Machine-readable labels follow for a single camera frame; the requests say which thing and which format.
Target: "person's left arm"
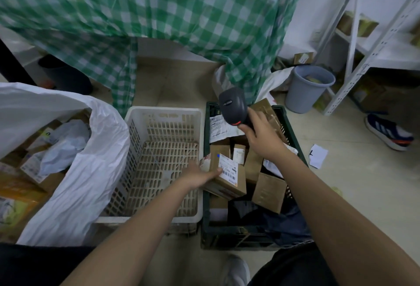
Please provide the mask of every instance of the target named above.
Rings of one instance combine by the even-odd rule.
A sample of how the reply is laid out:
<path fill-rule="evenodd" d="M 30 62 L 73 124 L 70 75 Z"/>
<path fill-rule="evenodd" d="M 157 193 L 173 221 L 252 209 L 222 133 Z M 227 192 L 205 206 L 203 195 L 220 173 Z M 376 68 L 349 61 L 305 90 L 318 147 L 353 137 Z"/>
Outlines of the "person's left arm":
<path fill-rule="evenodd" d="M 182 175 L 99 245 L 61 286 L 138 285 L 182 200 L 222 172 L 190 161 Z"/>

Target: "gray shoe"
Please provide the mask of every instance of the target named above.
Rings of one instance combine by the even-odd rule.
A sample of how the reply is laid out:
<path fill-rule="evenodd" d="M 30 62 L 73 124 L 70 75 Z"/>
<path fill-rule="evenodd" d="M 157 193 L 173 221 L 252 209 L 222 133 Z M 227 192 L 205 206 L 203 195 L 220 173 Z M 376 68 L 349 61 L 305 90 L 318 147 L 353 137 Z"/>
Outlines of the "gray shoe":
<path fill-rule="evenodd" d="M 239 256 L 229 255 L 222 270 L 220 286 L 246 286 L 250 280 L 248 264 Z"/>

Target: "hand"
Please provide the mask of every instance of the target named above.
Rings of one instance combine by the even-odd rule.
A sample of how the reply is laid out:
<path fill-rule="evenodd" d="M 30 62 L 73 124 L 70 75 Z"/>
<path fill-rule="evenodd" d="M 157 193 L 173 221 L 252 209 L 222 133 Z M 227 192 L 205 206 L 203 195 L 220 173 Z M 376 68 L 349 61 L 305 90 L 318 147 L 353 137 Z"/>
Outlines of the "hand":
<path fill-rule="evenodd" d="M 214 171 L 203 172 L 193 160 L 190 160 L 188 166 L 182 170 L 182 174 L 176 182 L 181 181 L 182 183 L 185 183 L 190 190 L 194 190 L 220 175 L 222 171 L 222 168 L 218 168 Z"/>
<path fill-rule="evenodd" d="M 254 125 L 255 132 L 247 125 L 240 124 L 238 128 L 245 133 L 249 146 L 263 158 L 275 162 L 280 154 L 287 150 L 276 131 L 268 123 L 265 114 L 248 108 L 248 115 Z"/>

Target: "tablecloth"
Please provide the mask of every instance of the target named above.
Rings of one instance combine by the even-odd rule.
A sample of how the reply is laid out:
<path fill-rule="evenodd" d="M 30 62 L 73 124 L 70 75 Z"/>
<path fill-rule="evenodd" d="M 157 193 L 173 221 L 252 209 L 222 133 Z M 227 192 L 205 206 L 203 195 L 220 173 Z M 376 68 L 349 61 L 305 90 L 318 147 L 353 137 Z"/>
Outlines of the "tablecloth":
<path fill-rule="evenodd" d="M 170 39 L 226 63 L 252 103 L 297 1 L 0 0 L 0 23 L 109 87 L 124 114 L 134 97 L 137 37 Z"/>

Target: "empty white crate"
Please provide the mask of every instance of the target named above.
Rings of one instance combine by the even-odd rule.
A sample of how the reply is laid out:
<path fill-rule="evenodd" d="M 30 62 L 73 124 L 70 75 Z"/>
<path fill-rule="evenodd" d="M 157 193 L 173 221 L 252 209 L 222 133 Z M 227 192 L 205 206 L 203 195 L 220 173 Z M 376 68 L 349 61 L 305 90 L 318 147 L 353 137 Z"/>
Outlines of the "empty white crate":
<path fill-rule="evenodd" d="M 96 223 L 118 226 L 147 205 L 181 174 L 189 159 L 203 156 L 204 115 L 200 109 L 131 107 L 125 118 L 130 149 L 121 179 Z M 194 233 L 203 214 L 202 191 L 191 191 L 169 233 Z"/>

